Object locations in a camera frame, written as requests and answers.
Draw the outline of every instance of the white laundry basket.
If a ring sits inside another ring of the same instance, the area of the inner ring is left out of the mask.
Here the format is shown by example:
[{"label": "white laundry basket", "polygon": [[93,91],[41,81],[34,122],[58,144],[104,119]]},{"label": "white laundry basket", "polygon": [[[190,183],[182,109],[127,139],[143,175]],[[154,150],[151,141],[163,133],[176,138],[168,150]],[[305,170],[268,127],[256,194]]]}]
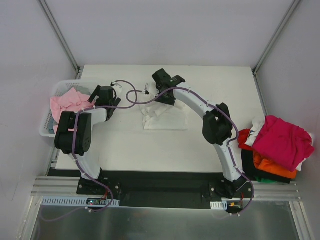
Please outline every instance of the white laundry basket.
[{"label": "white laundry basket", "polygon": [[[53,88],[53,91],[51,93],[50,97],[61,97],[64,94],[66,94],[71,88],[75,88],[77,90],[77,87],[83,87],[89,89],[90,93],[92,94],[93,91],[96,89],[96,87],[99,84],[97,81],[90,80],[66,80],[66,81],[60,81],[58,82],[55,87]],[[56,134],[49,133],[49,123],[52,119],[52,113],[50,110],[50,105],[48,107],[48,112],[45,114],[45,116],[42,119],[41,127],[39,130],[39,133],[43,137],[49,137],[54,138]]]}]

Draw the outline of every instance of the orange cloth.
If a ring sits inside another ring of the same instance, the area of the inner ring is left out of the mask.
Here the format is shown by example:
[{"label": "orange cloth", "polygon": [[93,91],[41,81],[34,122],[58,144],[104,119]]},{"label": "orange cloth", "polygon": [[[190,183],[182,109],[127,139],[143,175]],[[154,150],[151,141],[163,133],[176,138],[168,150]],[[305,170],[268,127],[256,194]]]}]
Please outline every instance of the orange cloth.
[{"label": "orange cloth", "polygon": [[261,156],[257,151],[253,151],[253,163],[256,169],[288,179],[294,179],[297,175],[297,170],[291,172],[271,159]]}]

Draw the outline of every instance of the white table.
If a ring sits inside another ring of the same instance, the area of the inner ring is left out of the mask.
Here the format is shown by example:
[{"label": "white table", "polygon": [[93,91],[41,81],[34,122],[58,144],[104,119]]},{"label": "white table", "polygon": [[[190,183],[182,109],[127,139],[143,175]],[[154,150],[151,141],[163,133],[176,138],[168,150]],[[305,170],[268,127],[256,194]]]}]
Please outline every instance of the white table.
[{"label": "white table", "polygon": [[[250,128],[254,117],[263,117],[263,109],[249,67],[160,66],[160,65],[86,65],[81,79],[95,79],[103,85],[127,80],[137,89],[153,81],[152,74],[164,68],[172,77],[180,75],[197,93],[217,104],[225,103],[239,130]],[[120,106],[128,106],[125,93],[131,87],[122,84]],[[222,172],[215,148],[202,135],[203,121],[190,112],[187,131],[143,130],[139,106],[117,109],[108,122],[93,128],[91,148],[99,153],[103,170],[154,172]],[[233,142],[241,164],[241,151]],[[76,170],[76,164],[59,154],[56,169]]]}]

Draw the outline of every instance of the wall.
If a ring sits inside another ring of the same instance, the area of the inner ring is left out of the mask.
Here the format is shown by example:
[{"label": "wall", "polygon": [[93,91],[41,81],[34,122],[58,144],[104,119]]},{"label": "wall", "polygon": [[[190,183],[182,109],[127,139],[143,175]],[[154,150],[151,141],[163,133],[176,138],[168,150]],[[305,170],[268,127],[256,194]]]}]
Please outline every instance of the wall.
[{"label": "wall", "polygon": [[47,0],[79,65],[254,67],[293,0]]},{"label": "wall", "polygon": [[302,166],[297,181],[309,220],[320,239],[320,1],[304,0],[259,71],[270,114],[316,136],[315,153]]},{"label": "wall", "polygon": [[53,146],[39,135],[42,112],[75,72],[36,0],[2,0],[0,35],[0,239],[11,240]]}]

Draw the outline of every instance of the black cloth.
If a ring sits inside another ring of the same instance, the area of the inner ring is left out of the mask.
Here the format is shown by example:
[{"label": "black cloth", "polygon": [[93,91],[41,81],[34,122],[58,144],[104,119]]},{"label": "black cloth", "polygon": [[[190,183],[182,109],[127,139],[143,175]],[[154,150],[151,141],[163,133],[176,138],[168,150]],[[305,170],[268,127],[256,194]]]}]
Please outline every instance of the black cloth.
[{"label": "black cloth", "polygon": [[270,179],[276,182],[289,184],[291,182],[290,178],[279,176],[276,174],[272,174],[266,171],[262,171],[260,169],[256,169],[254,164],[254,152],[249,150],[242,149],[241,151],[241,159],[242,159],[242,169],[246,175],[250,177],[260,177],[263,179]]}]

